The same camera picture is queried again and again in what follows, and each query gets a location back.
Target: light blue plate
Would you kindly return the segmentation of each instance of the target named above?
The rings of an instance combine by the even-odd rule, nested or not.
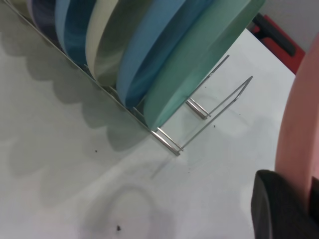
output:
[[[85,42],[95,0],[56,0],[55,28],[64,52],[76,63],[86,64]]]
[[[120,100],[136,106],[162,64],[198,15],[213,0],[155,0],[123,55],[117,80]]]

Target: black object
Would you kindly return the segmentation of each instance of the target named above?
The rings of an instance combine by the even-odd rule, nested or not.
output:
[[[319,192],[313,187],[310,215],[319,215]],[[293,189],[277,173],[256,173],[251,201],[255,239],[319,239],[316,218],[302,207]]]
[[[261,40],[265,37],[270,37],[290,56],[295,55],[296,47],[284,35],[282,35],[278,29],[276,29],[269,21],[267,21],[264,16],[259,13],[253,19],[253,22],[260,28],[260,31],[254,34],[257,39]]]

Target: red object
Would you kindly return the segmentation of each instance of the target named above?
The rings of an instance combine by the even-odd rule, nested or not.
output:
[[[270,22],[280,33],[285,36],[295,47],[296,54],[290,56],[283,48],[281,48],[277,43],[275,43],[271,38],[265,37],[262,39],[262,43],[275,55],[279,60],[281,60],[294,74],[297,73],[301,61],[305,56],[304,50],[302,50],[274,21],[271,20],[267,15],[264,18]],[[254,33],[259,31],[259,27],[255,27]]]

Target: blue plate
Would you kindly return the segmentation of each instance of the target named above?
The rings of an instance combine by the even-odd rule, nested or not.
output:
[[[213,1],[154,1],[120,65],[117,91],[126,107],[134,107],[141,101],[167,57]]]
[[[27,0],[27,7],[35,26],[56,43],[55,0]]]
[[[60,45],[78,64],[86,64],[86,32],[95,2],[95,0],[56,0],[55,29]]]

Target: white wall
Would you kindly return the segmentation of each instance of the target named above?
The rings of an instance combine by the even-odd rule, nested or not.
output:
[[[261,13],[307,50],[319,32],[319,0],[266,0]]]

